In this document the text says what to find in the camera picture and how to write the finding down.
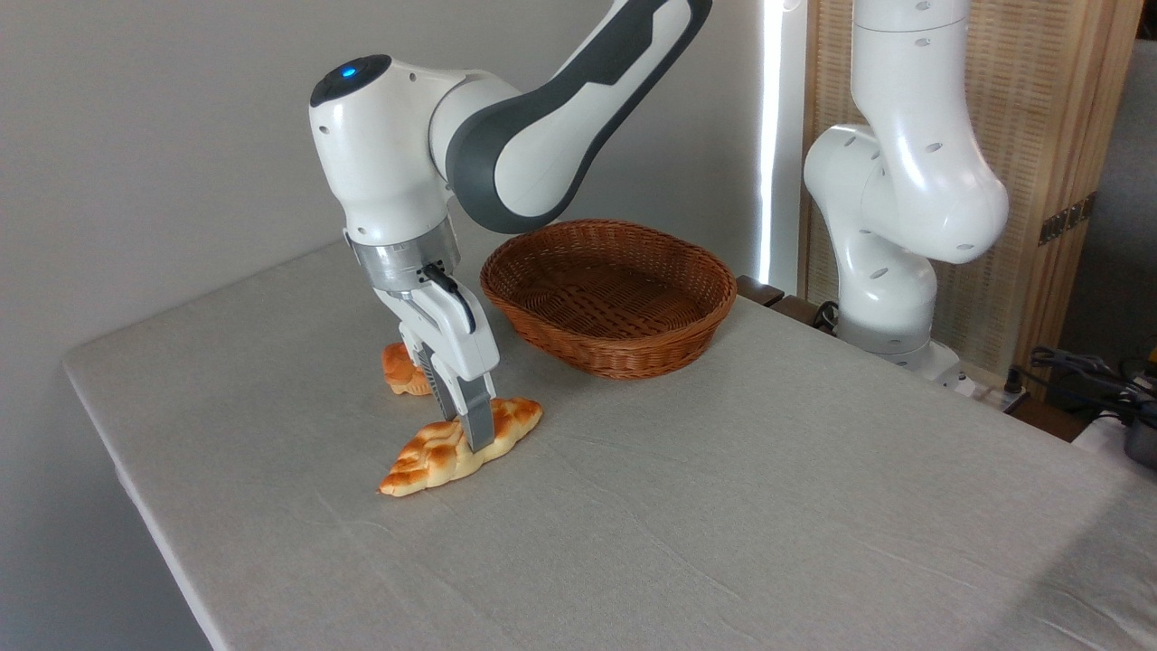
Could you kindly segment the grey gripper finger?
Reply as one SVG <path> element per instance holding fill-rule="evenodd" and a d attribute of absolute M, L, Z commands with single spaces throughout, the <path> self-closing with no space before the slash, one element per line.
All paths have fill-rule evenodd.
<path fill-rule="evenodd" d="M 417 331 L 406 323 L 400 323 L 401 341 L 398 343 L 398 387 L 430 389 L 432 361 L 430 353 Z"/>
<path fill-rule="evenodd" d="M 495 397 L 491 373 L 481 373 L 473 380 L 464 380 L 445 367 L 437 355 L 429 357 L 432 371 L 430 387 L 437 395 L 439 408 L 447 421 L 457 417 L 466 432 L 467 447 L 480 452 L 495 441 L 494 417 L 491 399 Z"/>

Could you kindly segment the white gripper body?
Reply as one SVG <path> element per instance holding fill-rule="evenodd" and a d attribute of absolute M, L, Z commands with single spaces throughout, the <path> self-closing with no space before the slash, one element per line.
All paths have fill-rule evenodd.
<path fill-rule="evenodd" d="M 462 379 L 473 380 L 498 365 L 498 346 L 480 302 L 445 272 L 427 271 L 410 291 L 375 293 Z"/>

